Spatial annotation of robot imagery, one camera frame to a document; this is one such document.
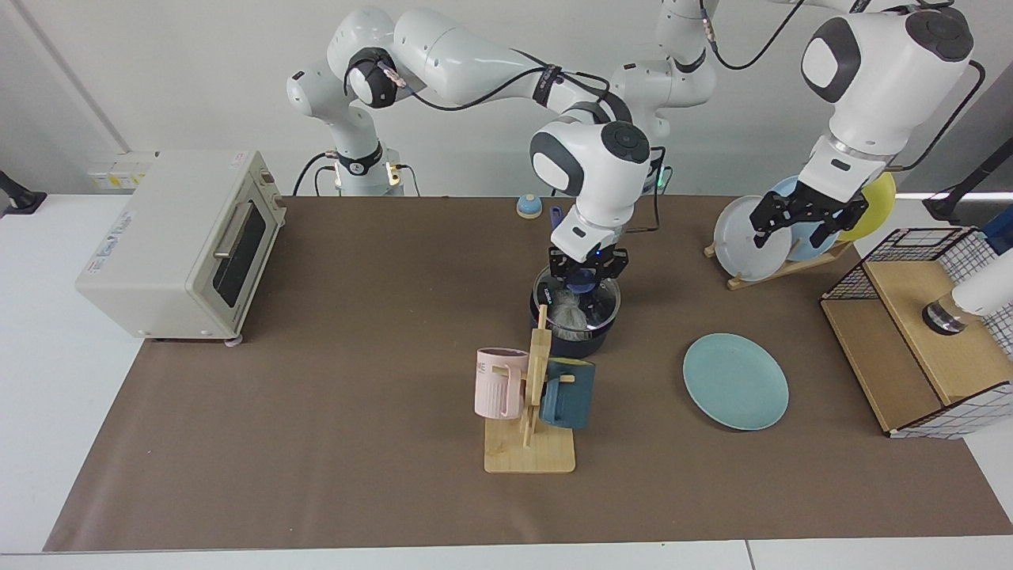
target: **yellow plate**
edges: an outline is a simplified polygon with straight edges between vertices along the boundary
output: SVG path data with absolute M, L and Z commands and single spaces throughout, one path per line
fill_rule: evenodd
M 862 195 L 869 202 L 869 209 L 858 220 L 858 224 L 852 229 L 841 233 L 839 241 L 854 241 L 866 235 L 871 235 L 873 231 L 886 222 L 890 212 L 893 211 L 893 203 L 897 201 L 897 182 L 893 174 L 883 172 L 878 178 L 862 188 Z

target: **dark blue mug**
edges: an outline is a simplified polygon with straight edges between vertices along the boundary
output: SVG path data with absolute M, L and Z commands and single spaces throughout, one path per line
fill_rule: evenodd
M 572 358 L 550 358 L 548 378 L 539 409 L 541 420 L 567 429 L 588 427 L 595 365 Z

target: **black stand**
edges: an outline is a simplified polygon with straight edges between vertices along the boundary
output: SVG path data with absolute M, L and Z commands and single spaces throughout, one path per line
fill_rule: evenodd
M 994 172 L 1011 155 L 1013 155 L 1013 137 L 1007 139 L 998 150 L 985 159 L 985 162 L 982 162 L 981 166 L 954 185 L 946 197 L 938 199 L 927 197 L 922 200 L 922 203 L 925 203 L 925 208 L 933 218 L 944 222 L 956 221 L 953 218 L 953 210 L 956 208 L 957 201 L 982 183 L 982 180 L 989 177 L 989 174 Z
M 10 206 L 3 210 L 2 215 L 7 214 L 34 214 L 38 205 L 46 199 L 45 191 L 31 191 L 23 185 L 12 180 L 10 176 L 0 170 L 0 189 L 3 189 L 10 197 Z

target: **mug rack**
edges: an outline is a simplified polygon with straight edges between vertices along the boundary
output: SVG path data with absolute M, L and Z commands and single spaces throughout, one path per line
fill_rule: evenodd
M 570 473 L 576 468 L 573 430 L 550 426 L 539 419 L 542 390 L 549 365 L 552 332 L 546 328 L 548 307 L 538 308 L 538 326 L 531 332 L 524 410 L 516 420 L 485 420 L 487 473 Z M 563 377 L 560 382 L 573 382 Z

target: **oven door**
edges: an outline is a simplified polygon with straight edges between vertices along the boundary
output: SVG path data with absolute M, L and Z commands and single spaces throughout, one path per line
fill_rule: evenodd
M 278 230 L 267 202 L 247 174 L 199 280 L 205 283 L 200 297 L 218 316 L 226 335 L 239 333 Z

